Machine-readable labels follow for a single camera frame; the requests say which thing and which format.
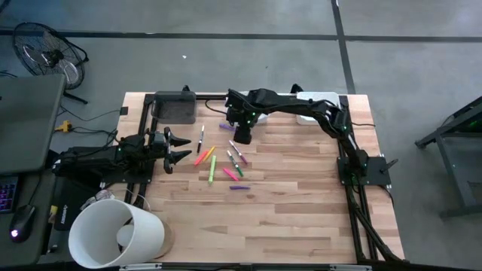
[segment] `computer mouse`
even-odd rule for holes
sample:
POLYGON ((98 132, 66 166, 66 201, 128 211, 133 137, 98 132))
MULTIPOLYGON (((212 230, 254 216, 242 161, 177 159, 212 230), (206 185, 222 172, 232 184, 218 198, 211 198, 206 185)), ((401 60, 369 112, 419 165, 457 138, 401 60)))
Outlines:
POLYGON ((35 207, 29 204, 19 207, 10 222, 10 238, 14 242, 27 240, 32 232, 35 207))

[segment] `butcher block tabletop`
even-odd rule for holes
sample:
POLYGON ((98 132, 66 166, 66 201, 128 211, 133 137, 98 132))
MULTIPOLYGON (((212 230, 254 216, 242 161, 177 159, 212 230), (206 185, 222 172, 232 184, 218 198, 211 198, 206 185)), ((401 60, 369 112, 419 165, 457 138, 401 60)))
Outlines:
MULTIPOLYGON (((129 107, 129 114, 120 116, 118 138, 137 133, 145 94, 126 93, 124 106, 129 107)), ((373 123, 366 95, 348 95, 348 100, 354 123, 373 123)), ((209 105, 224 110, 221 101, 209 105)), ((276 112, 266 124, 252 129, 250 145, 236 144, 249 162, 246 165, 229 144, 233 133, 219 128, 220 123, 226 123, 225 116, 198 101, 195 124, 169 125, 175 136, 192 141, 172 150, 193 153, 174 166, 171 175, 164 172, 162 159, 156 162, 146 199, 151 211, 174 230, 175 242, 170 253, 155 261, 355 263, 346 193, 337 173, 337 141, 319 126, 301 126, 296 116, 276 112), (216 146, 211 186, 210 159, 194 166, 203 125, 201 153, 216 146), (237 183, 223 172, 229 168, 238 176, 226 150, 244 172, 237 183), (251 190, 230 190, 230 185, 246 185, 251 190)), ((370 156, 380 154, 372 126, 354 126, 354 130, 360 148, 370 156)), ((366 194, 375 230, 404 258, 388 194, 380 187, 366 187, 366 194)), ((363 230, 361 240, 368 255, 363 230)))

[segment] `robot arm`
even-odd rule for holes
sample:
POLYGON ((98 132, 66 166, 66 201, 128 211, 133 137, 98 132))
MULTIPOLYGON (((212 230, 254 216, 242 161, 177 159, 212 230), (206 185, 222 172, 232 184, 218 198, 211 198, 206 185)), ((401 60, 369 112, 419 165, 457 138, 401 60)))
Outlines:
POLYGON ((142 175, 148 162, 164 158, 164 171, 172 173, 171 164, 176 164, 191 151, 171 151, 174 147, 191 143, 191 140, 175 137, 169 127, 164 134, 154 133, 150 145, 144 145, 144 135, 129 135, 117 146, 73 147, 62 152, 53 165, 57 176, 96 175, 101 178, 117 175, 142 175))
POLYGON ((349 158, 347 165, 351 172, 359 176, 367 174, 367 153, 360 149, 348 132, 347 108, 338 108, 328 100, 302 100, 290 96, 280 96, 272 90, 251 90, 247 96, 235 90, 228 90, 226 120, 233 126, 238 123, 234 141, 241 144, 251 142, 251 128, 261 114, 276 111, 313 117, 333 139, 337 139, 349 158))

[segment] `gray floor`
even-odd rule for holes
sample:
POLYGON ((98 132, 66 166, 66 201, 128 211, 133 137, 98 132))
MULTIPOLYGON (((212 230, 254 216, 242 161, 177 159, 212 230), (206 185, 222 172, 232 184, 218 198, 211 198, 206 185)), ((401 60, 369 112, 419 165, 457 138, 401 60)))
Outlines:
MULTIPOLYGON (((477 36, 477 0, 339 0, 347 35, 477 36)), ((16 0, 0 26, 21 21, 56 29, 184 33, 336 33, 328 0, 54 1, 16 0)), ((346 93, 336 41, 72 38, 90 55, 85 82, 75 92, 87 106, 63 100, 82 117, 118 108, 126 91, 224 92, 266 87, 287 92, 346 93)), ((391 169, 395 212, 406 258, 414 263, 482 269, 482 216, 442 221, 438 213, 459 204, 434 146, 413 142, 481 94, 480 44, 364 43, 347 45, 357 93, 369 95, 391 169)), ((28 75, 9 37, 0 37, 0 70, 28 75)), ((114 129, 118 116, 74 125, 114 129)), ((101 135, 56 134, 52 148, 100 145, 101 135)))

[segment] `white paper cup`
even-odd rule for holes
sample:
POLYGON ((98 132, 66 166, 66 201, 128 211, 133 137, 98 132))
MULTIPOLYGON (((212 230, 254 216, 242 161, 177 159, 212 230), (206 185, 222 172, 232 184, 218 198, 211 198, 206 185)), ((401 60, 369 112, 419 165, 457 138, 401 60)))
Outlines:
POLYGON ((77 216, 70 229, 69 250, 79 265, 98 269, 145 263, 157 256, 163 241, 164 226, 156 215, 117 199, 103 199, 77 216), (134 231, 121 253, 117 232, 130 218, 134 231))

